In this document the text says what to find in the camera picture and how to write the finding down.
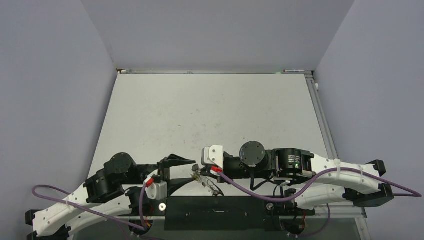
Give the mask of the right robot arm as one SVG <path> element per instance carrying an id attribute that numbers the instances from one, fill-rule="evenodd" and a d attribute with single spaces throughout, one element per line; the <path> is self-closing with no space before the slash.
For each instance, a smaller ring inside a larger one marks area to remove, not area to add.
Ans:
<path id="1" fill-rule="evenodd" d="M 394 199 L 391 185 L 380 179 L 386 173 L 381 160 L 352 164 L 297 148 L 265 149 L 249 141 L 237 156 L 225 152 L 222 145 L 206 146 L 201 163 L 201 174 L 219 182 L 249 179 L 249 195 L 256 190 L 256 179 L 287 186 L 282 207 L 289 214 L 343 202 L 375 208 Z"/>

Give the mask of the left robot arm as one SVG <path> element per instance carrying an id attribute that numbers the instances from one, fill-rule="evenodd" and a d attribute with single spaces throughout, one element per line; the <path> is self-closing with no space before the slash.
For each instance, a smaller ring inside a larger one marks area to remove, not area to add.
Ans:
<path id="1" fill-rule="evenodd" d="M 171 154 L 156 164 L 137 164 L 128 153 L 120 152 L 64 199 L 37 193 L 41 188 L 37 185 L 33 195 L 55 204 L 25 213 L 25 223 L 32 227 L 26 238 L 67 240 L 102 220 L 123 223 L 120 216 L 138 217 L 138 223 L 128 225 L 144 234 L 151 228 L 147 218 L 164 216 L 167 198 L 193 182 L 192 177 L 171 179 L 170 169 L 195 163 Z"/>

